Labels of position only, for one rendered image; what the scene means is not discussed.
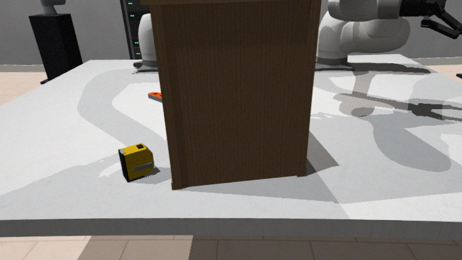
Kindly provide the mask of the orange spirit level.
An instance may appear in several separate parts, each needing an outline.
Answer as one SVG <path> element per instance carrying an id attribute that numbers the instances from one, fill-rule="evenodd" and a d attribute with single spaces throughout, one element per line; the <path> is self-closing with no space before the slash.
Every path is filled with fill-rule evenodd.
<path id="1" fill-rule="evenodd" d="M 148 93 L 148 98 L 162 102 L 161 92 Z"/>

